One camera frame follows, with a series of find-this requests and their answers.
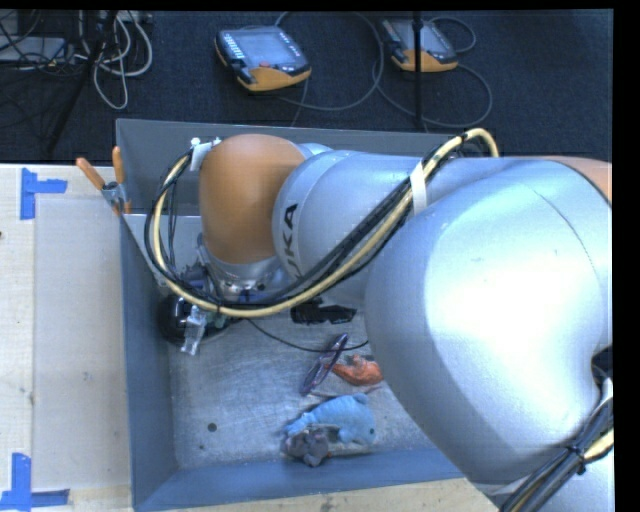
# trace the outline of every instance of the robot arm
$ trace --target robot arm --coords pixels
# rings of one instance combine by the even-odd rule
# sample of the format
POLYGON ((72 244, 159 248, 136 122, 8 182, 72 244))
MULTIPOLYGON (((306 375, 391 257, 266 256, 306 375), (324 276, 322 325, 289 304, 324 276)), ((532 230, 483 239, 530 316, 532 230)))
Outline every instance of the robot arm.
POLYGON ((498 157, 483 130, 424 159, 230 137, 200 168, 198 289, 157 236, 187 160, 147 222, 174 293, 229 318, 361 309, 400 403, 497 506, 612 509, 610 164, 498 157), (455 153, 474 137, 490 156, 455 153))

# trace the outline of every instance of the cable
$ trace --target cable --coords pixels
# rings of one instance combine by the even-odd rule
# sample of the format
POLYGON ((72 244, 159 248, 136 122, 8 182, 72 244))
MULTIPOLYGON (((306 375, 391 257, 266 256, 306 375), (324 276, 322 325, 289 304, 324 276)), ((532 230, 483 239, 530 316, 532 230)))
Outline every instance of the cable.
MULTIPOLYGON (((484 111, 484 113, 478 117, 477 119, 468 122, 468 123, 443 123, 441 121, 436 121, 435 119, 431 119, 428 117, 425 117, 424 115, 422 116, 422 120, 423 122, 429 123, 429 124, 433 124, 436 126, 441 126, 443 128, 464 128, 465 126, 473 126, 473 125, 477 125, 482 123, 487 116, 491 113, 491 110, 493 108, 493 94, 491 92, 491 87, 489 86, 489 84, 487 83, 487 81, 477 72, 473 71, 471 68, 458 63, 458 65, 456 66, 456 69, 462 69, 468 73, 470 73, 471 75, 475 76, 480 83, 482 83, 482 85, 484 86, 487 96, 488 96, 488 101, 487 101, 487 108, 484 111)), ((407 115, 410 116, 414 116, 415 112, 412 112, 411 110, 403 107, 402 105, 400 105, 399 103, 397 103, 396 101, 392 100, 383 90, 382 88, 378 87, 378 92, 382 95, 382 97, 387 100, 391 105, 393 105, 395 108, 397 108, 398 110, 404 112, 407 115)))
MULTIPOLYGON (((462 135, 455 136, 445 143, 443 143, 437 150, 435 150, 425 162, 419 162, 418 166, 422 168, 424 180, 427 181, 432 172, 439 166, 441 161, 454 149, 464 144, 467 140, 480 137, 484 140, 492 156, 498 156, 498 150, 495 145, 495 141, 491 135, 481 128, 471 129, 462 135)), ((389 215, 382 221, 377 230, 371 235, 371 237, 362 245, 360 249, 353 254, 346 263, 343 263, 339 268, 333 271, 330 275, 322 279, 320 282, 315 283, 310 288, 297 294, 294 297, 281 300, 280 302, 269 305, 266 307, 258 307, 255 309, 246 309, 241 307, 228 307, 223 306, 219 302, 214 302, 210 298, 202 298, 197 293, 190 293, 184 289, 184 287, 177 284, 175 276, 171 276, 170 269, 167 265, 166 258, 163 254, 162 241, 160 236, 160 218, 165 202, 168 189, 171 187, 175 180, 178 179, 180 174, 184 172, 190 159, 190 152, 181 157, 169 170, 167 177, 164 180, 162 187, 160 188, 159 197, 154 201, 154 205, 151 208, 150 213, 147 216, 147 223, 145 225, 145 245, 147 252, 152 260, 155 260, 158 268, 165 276, 167 286, 177 295, 188 300, 192 304, 195 304, 201 309, 206 311, 213 311, 218 314, 227 315, 230 317, 239 318, 257 318, 276 314, 285 309, 291 308, 303 302, 310 300, 311 298, 319 295, 330 286, 336 284, 341 278, 348 275, 348 273, 356 267, 356 265, 381 242, 390 231, 393 230, 396 223, 403 217, 405 210, 411 205, 413 194, 411 188, 409 188, 402 197, 396 202, 389 215)))
POLYGON ((592 413, 580 433, 533 472, 500 508, 501 512, 535 512, 575 474, 613 449, 613 393, 592 413))
MULTIPOLYGON (((463 21, 457 19, 457 18, 451 18, 451 17, 447 17, 447 16, 439 16, 439 17, 435 17, 435 18, 431 18, 429 20, 431 23, 437 23, 437 22, 442 22, 442 21, 449 21, 449 22, 453 22, 453 23, 457 23, 461 26, 463 26, 470 34, 471 34, 471 43, 469 43, 466 47, 464 48, 460 48, 460 49, 455 49, 455 52, 457 54, 461 54, 461 53, 465 53, 468 52, 469 50, 471 50, 477 42, 477 38, 476 38, 476 34, 473 31, 473 29, 467 25, 466 23, 464 23, 463 21)), ((482 75, 480 75, 478 72, 474 71, 473 69, 458 63, 458 65, 456 66, 455 69, 451 70, 451 72, 454 72, 456 69, 460 69, 463 70, 469 74, 471 74, 473 77, 475 77, 476 79, 478 79, 480 81, 480 83, 482 84, 482 86, 485 89, 485 92, 487 94, 487 108, 485 109, 484 113, 481 114, 478 118, 474 119, 473 121, 469 121, 466 123, 444 123, 441 121, 437 121, 435 119, 431 119, 429 117, 425 117, 424 115, 421 116, 421 120, 423 123, 428 123, 431 125, 436 125, 436 126, 440 126, 442 128, 453 128, 453 129, 460 129, 460 128, 466 128, 467 126, 474 126, 474 125, 479 125, 481 124, 486 118, 487 116, 491 113, 491 110, 493 109, 493 93, 491 92, 491 86, 488 84, 488 82, 482 77, 482 75)), ((377 87, 378 92, 380 93, 380 95, 387 100, 387 102, 389 102, 393 107, 397 108, 398 110, 400 110, 401 112, 404 112, 405 114, 414 117, 416 115, 415 111, 409 110, 408 108, 403 107, 402 105, 400 105, 398 102, 392 100, 389 95, 387 93, 385 93, 382 90, 382 87, 378 86, 377 87)))
MULTIPOLYGON (((124 12, 128 13, 130 22, 133 24, 133 27, 136 30, 136 34, 141 37, 144 43, 144 48, 146 50, 146 59, 144 64, 138 69, 135 69, 135 70, 125 69, 125 60, 128 57, 133 47, 133 38, 129 33, 129 29, 127 28, 125 22, 120 17, 121 12, 123 11, 118 11, 118 15, 115 17, 115 20, 113 23, 113 34, 114 34, 114 40, 115 40, 114 49, 116 51, 114 54, 107 55, 107 52, 106 52, 107 48, 106 46, 103 47, 99 58, 96 60, 96 62, 94 62, 94 68, 92 73, 93 85, 94 85, 94 88, 96 89, 96 92, 98 93, 100 98, 109 107, 111 107, 114 110, 124 110, 125 108, 127 108, 129 104, 129 91, 127 86, 127 78, 137 77, 146 73, 153 63, 153 46, 151 44, 151 39, 147 35, 144 28, 135 19, 131 11, 127 10, 124 12), (125 37, 124 47, 122 47, 120 44, 120 40, 118 36, 119 32, 122 32, 122 34, 125 37), (103 91, 102 86, 100 85, 99 77, 98 77, 98 73, 100 71, 103 71, 105 73, 108 73, 110 75, 114 75, 120 78, 120 82, 122 84, 123 100, 119 105, 112 102, 103 91)), ((84 28, 83 28, 84 14, 82 10, 80 10, 78 14, 78 23, 79 23, 78 32, 80 34, 81 45, 84 48, 87 55, 82 55, 77 53, 75 54, 75 56, 79 59, 88 60, 90 52, 89 52, 89 46, 84 37, 84 28)))
MULTIPOLYGON (((279 100, 284 101, 286 103, 291 103, 292 105, 297 105, 300 108, 307 108, 307 109, 310 109, 310 110, 319 110, 321 112, 337 112, 337 111, 348 110, 348 109, 357 107, 358 105, 363 103, 367 98, 369 98, 369 96, 371 96, 376 91, 376 89, 378 88, 378 83, 380 82, 380 79, 382 77, 382 71, 384 70, 384 46, 382 45, 382 41, 380 40, 380 36, 378 35, 378 31, 373 26, 373 24, 367 18, 362 16, 362 14, 360 14, 360 13, 358 13, 356 11, 351 11, 351 13, 354 14, 355 16, 358 16, 360 19, 362 19, 369 26, 369 28, 372 30, 372 32, 374 34, 376 42, 378 43, 379 60, 381 62, 381 65, 380 65, 380 70, 378 71, 377 76, 374 77, 373 85, 369 88, 369 90, 362 97, 360 97, 360 99, 354 101, 353 103, 350 103, 350 104, 344 105, 344 106, 340 106, 340 107, 323 107, 323 106, 320 106, 320 105, 311 105, 309 103, 305 103, 304 102, 304 96, 306 96, 306 89, 304 91, 303 99, 301 101, 295 101, 295 100, 292 100, 290 98, 285 98, 285 97, 282 97, 282 96, 276 96, 276 98, 278 98, 279 100)), ((282 19, 288 14, 289 14, 288 11, 282 13, 278 17, 278 19, 276 20, 274 25, 278 26, 280 24, 280 22, 282 21, 282 19)))
MULTIPOLYGON (((253 325, 256 329, 258 329, 262 334, 264 334, 265 336, 268 336, 271 339, 274 339, 280 343, 283 343, 284 345, 287 345, 288 347, 291 348, 297 348, 298 350, 303 350, 304 352, 317 352, 317 353, 324 353, 327 352, 326 348, 323 349, 315 349, 315 348, 309 348, 309 347, 303 347, 301 345, 297 345, 295 343, 292 343, 291 341, 287 341, 283 338, 280 338, 279 336, 276 336, 273 333, 270 333, 269 331, 267 331, 266 329, 260 327, 258 324, 255 323, 254 320, 247 318, 247 322, 249 322, 251 325, 253 325)), ((365 340, 364 342, 360 343, 359 345, 355 345, 353 347, 345 347, 341 350, 341 352, 348 352, 350 350, 356 350, 359 348, 364 347, 365 345, 367 345, 369 343, 369 340, 365 340)))

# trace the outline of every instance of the handheld device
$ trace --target handheld device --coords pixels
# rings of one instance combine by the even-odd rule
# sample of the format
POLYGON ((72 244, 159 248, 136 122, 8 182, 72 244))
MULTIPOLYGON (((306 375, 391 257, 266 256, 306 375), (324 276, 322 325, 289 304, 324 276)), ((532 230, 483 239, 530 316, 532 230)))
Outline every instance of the handheld device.
MULTIPOLYGON (((391 61, 403 71, 415 71, 413 27, 408 20, 383 20, 384 39, 391 61)), ((458 65, 458 55, 447 38, 432 22, 420 31, 420 63, 422 72, 448 71, 458 65)))
POLYGON ((276 26, 221 30, 215 48, 240 85, 252 92, 288 87, 311 74, 311 65, 300 47, 276 26))

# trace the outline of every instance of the dark carpet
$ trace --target dark carpet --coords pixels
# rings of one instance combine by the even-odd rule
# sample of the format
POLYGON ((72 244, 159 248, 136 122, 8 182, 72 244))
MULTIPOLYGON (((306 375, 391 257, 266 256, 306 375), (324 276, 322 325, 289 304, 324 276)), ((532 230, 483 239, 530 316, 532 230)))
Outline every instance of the dark carpet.
MULTIPOLYGON (((118 118, 451 134, 478 126, 505 155, 612 159, 613 9, 422 11, 460 51, 456 69, 420 76, 418 101, 415 77, 379 47, 380 21, 412 19, 413 11, 286 14, 279 25, 302 47, 311 76, 258 95, 221 64, 214 37, 223 28, 272 25, 281 11, 146 12, 141 26, 153 61, 127 77, 122 110, 101 99, 82 61, 38 61, 31 70, 0 62, 0 162, 85 156, 110 164, 118 118)), ((87 25, 92 20, 87 14, 87 25)), ((79 47, 78 26, 78 11, 44 10, 33 34, 79 47)), ((85 31, 99 39, 91 26, 85 31)), ((129 69, 146 52, 139 38, 132 44, 129 69)), ((107 97, 122 102, 121 79, 100 76, 107 97)))

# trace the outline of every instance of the black object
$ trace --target black object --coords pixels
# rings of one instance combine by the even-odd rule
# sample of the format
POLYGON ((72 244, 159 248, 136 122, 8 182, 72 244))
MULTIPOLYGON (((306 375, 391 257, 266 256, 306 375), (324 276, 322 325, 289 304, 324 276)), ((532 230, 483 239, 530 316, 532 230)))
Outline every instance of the black object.
POLYGON ((338 362, 338 359, 340 359, 340 354, 342 354, 347 341, 349 341, 349 335, 347 333, 339 334, 331 341, 326 352, 323 352, 320 357, 316 359, 316 362, 307 372, 302 387, 300 388, 300 394, 302 396, 308 395, 322 384, 333 369, 333 366, 338 362))
POLYGON ((98 65, 98 57, 100 56, 100 52, 102 52, 106 45, 109 34, 113 31, 117 15, 118 9, 109 9, 106 16, 98 16, 98 20, 96 22, 98 39, 95 41, 93 48, 91 49, 91 54, 87 58, 86 73, 80 74, 80 78, 77 80, 75 88, 73 90, 73 94, 71 95, 71 101, 69 102, 69 105, 67 105, 62 111, 62 115, 58 118, 55 126, 53 127, 51 139, 46 147, 46 155, 49 159, 51 159, 53 151, 58 145, 58 141, 60 140, 60 136, 62 135, 62 131, 64 130, 64 127, 67 124, 69 117, 71 116, 73 108, 78 102, 78 98, 80 97, 82 88, 91 76, 93 66, 98 65))
POLYGON ((332 324, 350 322, 357 313, 356 309, 344 306, 320 307, 322 299, 314 297, 310 301, 303 302, 291 308, 291 320, 297 324, 321 324, 327 320, 332 324))
POLYGON ((304 79, 311 70, 302 49, 276 26, 221 30, 215 47, 222 62, 251 90, 276 89, 282 83, 279 75, 304 79), (270 70, 263 83, 258 83, 256 70, 270 70))
MULTIPOLYGON (((187 318, 191 314, 193 304, 178 295, 167 295, 158 304, 158 327, 165 339, 174 345, 182 346, 185 341, 187 318)), ((222 326, 216 326, 215 322, 209 322, 205 327, 204 338, 211 338, 223 331, 232 323, 240 321, 240 318, 225 318, 222 326)))
POLYGON ((413 11, 413 48, 414 48, 414 61, 416 63, 416 83, 414 87, 414 94, 416 96, 416 128, 424 130, 424 122, 422 121, 422 55, 419 52, 421 49, 420 44, 420 32, 422 31, 422 17, 420 11, 413 11))

